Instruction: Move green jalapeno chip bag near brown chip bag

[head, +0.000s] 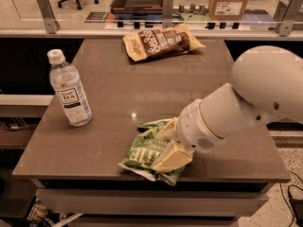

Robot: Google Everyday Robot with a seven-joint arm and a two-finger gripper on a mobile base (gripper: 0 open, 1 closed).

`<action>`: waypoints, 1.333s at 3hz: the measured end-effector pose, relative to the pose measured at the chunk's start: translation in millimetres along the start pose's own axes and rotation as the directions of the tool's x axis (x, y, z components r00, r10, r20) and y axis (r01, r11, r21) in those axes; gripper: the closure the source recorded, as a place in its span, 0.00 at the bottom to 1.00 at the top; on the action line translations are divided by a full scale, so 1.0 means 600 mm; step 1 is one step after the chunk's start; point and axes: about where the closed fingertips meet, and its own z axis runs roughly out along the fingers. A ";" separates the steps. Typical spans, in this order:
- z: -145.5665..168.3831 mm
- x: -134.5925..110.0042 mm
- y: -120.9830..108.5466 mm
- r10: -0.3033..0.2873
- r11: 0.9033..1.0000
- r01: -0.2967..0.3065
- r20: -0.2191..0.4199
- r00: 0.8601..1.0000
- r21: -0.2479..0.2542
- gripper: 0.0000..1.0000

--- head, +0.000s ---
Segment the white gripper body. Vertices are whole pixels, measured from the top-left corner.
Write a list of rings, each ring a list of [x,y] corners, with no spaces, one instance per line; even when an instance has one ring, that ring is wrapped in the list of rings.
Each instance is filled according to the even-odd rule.
[[[188,104],[179,114],[176,124],[177,140],[201,153],[208,153],[223,143],[206,125],[203,118],[201,99]]]

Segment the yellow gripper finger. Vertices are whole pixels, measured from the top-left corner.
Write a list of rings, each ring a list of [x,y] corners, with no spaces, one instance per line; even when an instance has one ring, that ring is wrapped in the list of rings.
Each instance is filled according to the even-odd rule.
[[[151,169],[159,173],[170,173],[192,161],[194,149],[170,140],[163,152],[152,162]]]
[[[177,125],[178,118],[173,117],[168,124],[156,134],[155,138],[158,140],[166,140],[170,141],[171,139],[177,138],[176,133],[176,125]]]

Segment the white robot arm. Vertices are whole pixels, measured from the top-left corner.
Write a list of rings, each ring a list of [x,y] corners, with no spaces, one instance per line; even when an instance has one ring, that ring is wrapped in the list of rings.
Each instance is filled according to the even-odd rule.
[[[303,122],[303,59],[275,46],[253,47],[234,62],[232,81],[188,104],[157,133],[167,146],[151,169],[169,173],[227,137],[280,118]]]

